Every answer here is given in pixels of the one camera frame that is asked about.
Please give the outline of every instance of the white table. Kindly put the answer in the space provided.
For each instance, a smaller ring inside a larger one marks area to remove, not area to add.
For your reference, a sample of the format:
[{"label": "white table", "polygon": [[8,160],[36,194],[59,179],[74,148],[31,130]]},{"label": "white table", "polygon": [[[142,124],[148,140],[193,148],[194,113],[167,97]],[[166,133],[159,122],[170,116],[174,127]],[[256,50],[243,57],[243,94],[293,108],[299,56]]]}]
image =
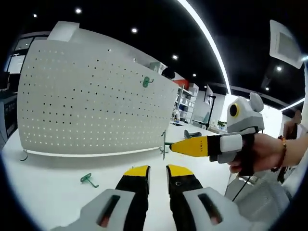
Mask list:
[{"label": "white table", "polygon": [[[189,124],[180,127],[170,124],[166,141],[183,140],[185,129],[190,133],[213,135]],[[19,160],[24,159],[26,153],[17,130],[4,146],[2,160],[17,198],[43,230],[75,221],[85,204],[105,189],[114,189],[129,168],[142,165],[151,166],[149,210],[144,230],[176,230],[169,208],[166,165],[189,168],[204,187],[210,186],[221,194],[225,193],[230,176],[226,164],[209,162],[207,157],[194,158],[169,152],[163,161],[159,150],[85,158],[28,155],[26,161]],[[98,188],[80,183],[80,178],[89,172],[93,183],[100,185]]]},{"label": "white table", "polygon": [[221,130],[220,128],[212,127],[212,126],[210,126],[210,127],[208,128],[208,130],[211,131],[211,132],[213,132],[213,133],[219,134],[219,135],[223,135],[223,134],[226,134],[226,133],[227,133],[227,131],[225,131],[225,130]]}]

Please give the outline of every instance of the black strap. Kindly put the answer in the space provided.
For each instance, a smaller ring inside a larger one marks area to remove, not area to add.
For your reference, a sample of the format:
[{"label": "black strap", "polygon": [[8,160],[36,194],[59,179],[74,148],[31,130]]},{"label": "black strap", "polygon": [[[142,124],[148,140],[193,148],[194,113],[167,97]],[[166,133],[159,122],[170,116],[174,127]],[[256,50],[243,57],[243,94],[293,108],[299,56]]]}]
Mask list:
[{"label": "black strap", "polygon": [[240,152],[238,152],[236,159],[240,160],[242,170],[239,173],[240,176],[252,176],[254,174],[254,160],[255,154],[252,151],[252,147],[255,142],[254,134],[242,135],[244,146]]}]

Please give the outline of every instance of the black ceiling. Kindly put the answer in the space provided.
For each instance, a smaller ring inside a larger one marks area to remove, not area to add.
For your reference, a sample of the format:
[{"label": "black ceiling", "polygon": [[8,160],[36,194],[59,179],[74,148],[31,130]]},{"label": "black ceiling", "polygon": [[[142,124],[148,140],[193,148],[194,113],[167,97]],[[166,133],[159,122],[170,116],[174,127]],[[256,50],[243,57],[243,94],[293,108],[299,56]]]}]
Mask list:
[{"label": "black ceiling", "polygon": [[[225,64],[230,85],[267,94],[287,104],[304,97],[303,67],[296,69],[270,57],[270,19],[287,26],[308,52],[308,1],[188,0],[208,27]],[[80,7],[82,14],[75,14]],[[176,0],[47,1],[33,10],[23,33],[52,30],[57,21],[79,22],[80,28],[125,42],[171,66],[201,89],[210,83],[226,93],[223,75],[203,33]],[[132,27],[139,29],[132,34]],[[177,54],[179,59],[171,59]],[[275,71],[277,65],[282,72]],[[269,91],[262,82],[269,79]],[[232,91],[248,96],[249,93]],[[282,105],[265,100],[278,109]]]}]

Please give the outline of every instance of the led light strip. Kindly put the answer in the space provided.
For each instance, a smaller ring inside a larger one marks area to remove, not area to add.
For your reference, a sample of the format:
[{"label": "led light strip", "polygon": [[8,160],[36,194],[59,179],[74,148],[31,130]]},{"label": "led light strip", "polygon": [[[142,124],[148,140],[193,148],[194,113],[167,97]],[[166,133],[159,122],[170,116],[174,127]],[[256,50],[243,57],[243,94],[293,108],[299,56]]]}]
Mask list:
[{"label": "led light strip", "polygon": [[221,72],[223,74],[223,77],[225,79],[225,83],[227,86],[227,90],[228,90],[228,94],[231,95],[231,89],[230,89],[230,85],[229,85],[229,80],[228,80],[228,76],[227,76],[227,72],[225,69],[225,66],[222,62],[221,56],[218,52],[218,49],[216,47],[216,44],[210,34],[210,32],[208,31],[208,29],[206,28],[205,24],[202,22],[201,18],[199,17],[199,15],[197,14],[197,12],[192,8],[192,6],[186,1],[186,0],[178,0],[178,2],[188,11],[188,13],[193,17],[193,19],[195,20],[195,22],[198,24],[198,26],[200,27],[200,29],[202,30],[202,32],[204,33],[205,37],[207,38],[208,42],[210,43],[213,52],[218,60]]},{"label": "led light strip", "polygon": [[305,100],[305,98],[303,98],[303,99],[301,99],[301,100],[299,100],[299,101],[297,101],[297,102],[295,102],[295,103],[293,103],[293,104],[291,104],[291,105],[289,105],[289,106],[287,106],[287,107],[281,109],[280,111],[283,112],[284,110],[287,110],[287,109],[289,109],[289,108],[291,108],[291,107],[294,107],[294,106],[296,106],[296,105],[302,103],[304,100]]},{"label": "led light strip", "polygon": [[135,151],[126,151],[126,152],[120,152],[120,153],[103,153],[103,154],[56,154],[56,153],[41,153],[37,151],[32,150],[26,150],[24,149],[24,152],[31,153],[31,154],[39,154],[39,155],[47,155],[47,156],[59,156],[59,157],[98,157],[98,156],[110,156],[110,155],[124,155],[124,154],[131,154],[131,153],[141,153],[146,151],[151,151],[158,149],[159,147],[154,148],[147,148],[147,149],[139,149]]}]

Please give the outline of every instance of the robot ear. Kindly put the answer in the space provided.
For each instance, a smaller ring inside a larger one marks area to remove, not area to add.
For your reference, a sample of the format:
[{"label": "robot ear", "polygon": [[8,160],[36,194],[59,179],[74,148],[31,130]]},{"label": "robot ear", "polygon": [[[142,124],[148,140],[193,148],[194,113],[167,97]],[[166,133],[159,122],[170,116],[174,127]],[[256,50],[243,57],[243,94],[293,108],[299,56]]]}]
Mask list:
[{"label": "robot ear", "polygon": [[261,99],[261,96],[259,96],[256,93],[250,93],[249,97],[250,97],[249,104],[252,110],[255,112],[261,112],[264,108],[264,104]]}]

